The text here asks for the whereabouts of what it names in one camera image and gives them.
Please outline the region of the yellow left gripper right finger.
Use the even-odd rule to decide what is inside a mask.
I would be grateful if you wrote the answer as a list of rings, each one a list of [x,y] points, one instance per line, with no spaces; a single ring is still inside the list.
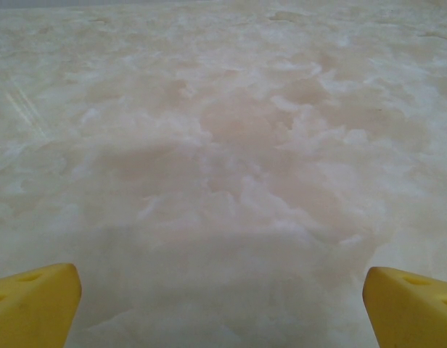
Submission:
[[[363,302],[379,347],[447,347],[447,282],[373,267]]]

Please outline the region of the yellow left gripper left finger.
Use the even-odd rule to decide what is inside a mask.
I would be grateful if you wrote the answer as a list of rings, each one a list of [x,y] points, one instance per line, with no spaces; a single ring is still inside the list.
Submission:
[[[0,348],[60,348],[81,300],[71,263],[0,278]]]

